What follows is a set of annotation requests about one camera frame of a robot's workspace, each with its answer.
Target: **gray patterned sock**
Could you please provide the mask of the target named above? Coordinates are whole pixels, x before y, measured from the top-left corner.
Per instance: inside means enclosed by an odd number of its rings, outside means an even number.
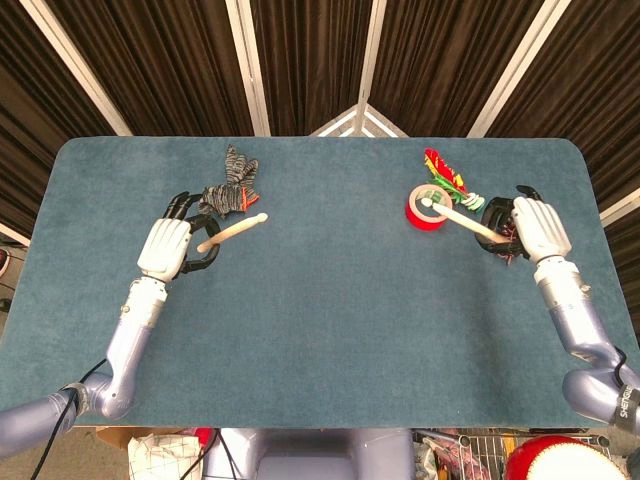
[[[246,212],[260,198],[253,189],[258,173],[258,160],[247,161],[246,155],[238,153],[233,145],[229,145],[224,164],[227,183],[204,189],[198,205],[200,213],[217,213],[224,218],[231,211]]]

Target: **red tape roll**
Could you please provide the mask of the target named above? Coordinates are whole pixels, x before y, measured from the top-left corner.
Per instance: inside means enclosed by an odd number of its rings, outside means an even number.
[[[445,205],[449,208],[453,208],[453,202],[451,201],[451,197],[444,189],[438,187],[437,185],[425,184],[420,185],[414,188],[409,194],[409,201],[405,206],[404,212],[407,215],[407,219],[418,230],[422,230],[425,232],[432,232],[434,230],[438,230],[444,222],[447,220],[447,217],[444,215],[439,215],[437,217],[430,217],[425,215],[418,209],[418,202],[422,198],[429,197],[442,205]]]

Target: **wooden stick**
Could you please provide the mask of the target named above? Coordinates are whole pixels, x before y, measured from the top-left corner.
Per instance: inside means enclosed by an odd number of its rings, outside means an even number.
[[[493,243],[509,243],[511,240],[504,235],[500,235],[497,232],[485,227],[484,225],[476,222],[475,220],[471,220],[469,217],[465,217],[461,213],[452,210],[451,208],[441,205],[439,203],[434,202],[430,198],[423,198],[421,200],[422,205],[427,208],[433,208],[440,215],[444,215],[449,220],[456,222],[458,225],[462,225],[465,228],[468,228],[472,232],[475,232],[479,235],[482,235],[484,238]]]
[[[213,247],[215,244],[222,243],[225,240],[228,240],[229,238],[233,237],[234,235],[237,235],[239,233],[244,232],[245,230],[255,227],[259,223],[266,222],[267,218],[269,218],[269,215],[267,215],[266,213],[259,213],[255,217],[245,218],[241,222],[235,223],[231,225],[229,228],[225,228],[221,232],[216,233],[209,240],[205,240],[200,245],[198,245],[197,250],[199,253],[204,253],[208,251],[211,247]]]

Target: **blue felt tablecloth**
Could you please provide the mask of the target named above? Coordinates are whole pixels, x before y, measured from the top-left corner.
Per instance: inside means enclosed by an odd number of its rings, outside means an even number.
[[[270,219],[171,284],[122,423],[589,425],[563,400],[562,378],[581,363],[562,349],[533,266],[506,267],[455,224],[425,234],[407,222],[428,146],[472,191],[512,197],[524,183],[557,208],[569,258],[638,365],[587,170],[568,141],[100,137],[58,154],[0,343],[0,409],[103,357],[149,228],[174,194],[224,181],[230,142],[260,160],[251,212]]]

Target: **cable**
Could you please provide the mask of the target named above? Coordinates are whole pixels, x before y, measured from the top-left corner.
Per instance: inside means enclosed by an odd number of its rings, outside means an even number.
[[[622,381],[622,378],[620,378],[620,369],[627,361],[627,354],[624,353],[615,345],[614,345],[614,348],[616,349],[616,352],[618,352],[618,355],[620,355],[620,360],[618,361],[616,368],[613,370],[613,375],[616,377],[616,383],[618,384],[618,388],[622,388],[622,386],[624,385],[624,382]]]
[[[196,461],[195,461],[195,462],[193,462],[193,463],[191,464],[191,466],[189,467],[189,469],[188,469],[186,472],[184,472],[184,473],[182,474],[182,476],[180,477],[180,480],[185,480],[185,478],[187,478],[187,475],[189,475],[189,473],[191,473],[191,470],[193,470],[194,468],[196,468],[196,465],[197,465],[198,463],[200,463],[200,460],[202,460],[202,459],[205,457],[205,455],[206,455],[207,453],[209,453],[209,450],[211,450],[211,448],[216,444],[216,440],[218,439],[218,436],[219,436],[219,435],[220,435],[220,430],[219,430],[219,429],[216,429],[216,433],[215,433],[215,435],[213,436],[213,439],[211,440],[211,443],[207,446],[207,448],[205,448],[205,449],[202,451],[202,453],[200,453],[200,455],[198,455],[198,458],[196,459]]]
[[[227,442],[225,442],[224,438],[222,437],[222,433],[220,434],[220,441],[222,442],[224,451],[227,453],[227,460],[229,460],[229,467],[231,468],[231,475],[233,476],[233,480],[238,480],[238,477],[236,477],[236,468],[235,468],[236,462],[233,460],[233,457],[231,456],[231,452],[229,451],[229,447],[227,447]]]
[[[89,378],[89,375],[91,375],[98,368],[100,368],[106,361],[107,359],[104,358],[100,362],[98,362],[96,366],[94,366],[91,370],[85,373],[85,375],[80,379],[79,383],[84,383],[85,380]],[[40,461],[38,462],[38,465],[33,471],[33,475],[31,475],[31,480],[35,480],[36,478],[38,478],[38,475],[40,474],[40,470],[42,469],[42,466],[44,465],[44,462],[47,459],[47,455],[49,455],[49,450],[51,449],[51,445],[53,445],[53,441],[56,438],[56,434],[60,429],[60,425],[62,425],[62,421],[64,420],[64,417],[67,415],[67,412],[69,411],[69,408],[71,408],[71,404],[75,401],[77,395],[78,395],[78,391],[74,388],[73,391],[71,392],[71,396],[69,397],[69,400],[67,401],[67,404],[65,405],[64,409],[62,410],[62,413],[60,414],[60,417],[58,417],[58,421],[56,422],[55,427],[53,427],[53,432],[51,432],[51,436],[49,437],[47,446],[45,447],[44,452],[42,452],[42,456],[40,457]]]

